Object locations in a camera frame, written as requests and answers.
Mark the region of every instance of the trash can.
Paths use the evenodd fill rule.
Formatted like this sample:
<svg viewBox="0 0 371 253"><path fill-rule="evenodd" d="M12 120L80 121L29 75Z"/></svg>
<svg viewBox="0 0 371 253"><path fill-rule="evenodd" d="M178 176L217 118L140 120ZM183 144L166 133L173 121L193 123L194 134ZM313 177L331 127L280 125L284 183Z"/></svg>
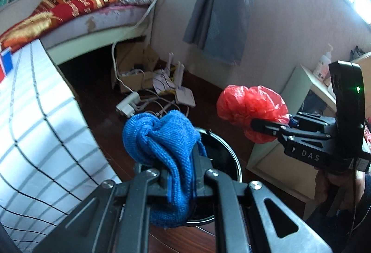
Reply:
<svg viewBox="0 0 371 253"><path fill-rule="evenodd" d="M210 158L213 167L223 171L233 180L242 182L242 170L240 162L231 147L218 135L202 128L196 128L201 134L201 141L205 146L207 156ZM136 172L147 170L147 166L136 165ZM212 205L196 205L191 218L185 226L201 226L214 221L214 211Z"/></svg>

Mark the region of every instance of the white box with black grid lines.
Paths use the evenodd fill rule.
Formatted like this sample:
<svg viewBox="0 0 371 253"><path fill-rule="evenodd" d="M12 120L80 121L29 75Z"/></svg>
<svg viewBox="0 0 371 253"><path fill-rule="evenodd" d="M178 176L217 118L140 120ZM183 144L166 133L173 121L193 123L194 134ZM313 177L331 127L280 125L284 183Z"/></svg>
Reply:
<svg viewBox="0 0 371 253"><path fill-rule="evenodd" d="M0 83L0 221L23 252L102 181L120 180L39 40Z"/></svg>

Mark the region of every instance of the hand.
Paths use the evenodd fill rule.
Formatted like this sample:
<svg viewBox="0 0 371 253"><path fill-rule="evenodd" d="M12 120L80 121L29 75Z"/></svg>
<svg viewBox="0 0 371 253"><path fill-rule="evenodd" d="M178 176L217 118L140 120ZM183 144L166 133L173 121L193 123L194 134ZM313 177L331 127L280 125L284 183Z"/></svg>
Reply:
<svg viewBox="0 0 371 253"><path fill-rule="evenodd" d="M319 170L316 175L316 190L314 199L318 204L323 203L327 199L327 193L330 187L330 183L336 186L345 186L344 201L340 205L340 210L353 210L353 177L352 171L345 173L344 175L331 175L322 170ZM365 173L357 171L355 179L356 187L356 204L361 200L363 193L365 192Z"/></svg>

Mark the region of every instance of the wooden floor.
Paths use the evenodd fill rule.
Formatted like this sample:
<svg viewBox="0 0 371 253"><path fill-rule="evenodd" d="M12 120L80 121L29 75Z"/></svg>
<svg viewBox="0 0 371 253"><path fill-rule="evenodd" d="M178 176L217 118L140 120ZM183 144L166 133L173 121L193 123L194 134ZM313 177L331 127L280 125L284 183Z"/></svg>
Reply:
<svg viewBox="0 0 371 253"><path fill-rule="evenodd" d="M122 143L125 118L116 113L115 106L125 96L118 89L111 89L111 66L110 49L102 48L62 64L60 69L75 89L82 113L103 153L119 177L126 181L134 176L134 161ZM187 72L183 83L193 91L196 101L196 107L189 113L193 125L212 130L232 147L240 160L244 182L259 178L245 169L253 143L246 139L242 129L217 116L216 101L221 89ZM269 183L265 184L302 217L304 203ZM215 252L214 224L166 230L152 226L149 247L151 253Z"/></svg>

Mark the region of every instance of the blue knitted cloth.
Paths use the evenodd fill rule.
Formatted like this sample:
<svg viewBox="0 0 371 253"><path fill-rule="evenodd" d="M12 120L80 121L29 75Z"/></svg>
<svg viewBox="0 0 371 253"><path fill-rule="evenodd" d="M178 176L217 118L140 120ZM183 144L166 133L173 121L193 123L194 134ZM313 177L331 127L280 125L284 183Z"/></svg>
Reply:
<svg viewBox="0 0 371 253"><path fill-rule="evenodd" d="M195 195L191 152L196 143L200 154L206 156L200 133L181 112L170 111L161 119L149 113L131 117L122 138L136 162L152 166L157 158L169 169L168 204L152 207L151 222L164 228L183 225Z"/></svg>

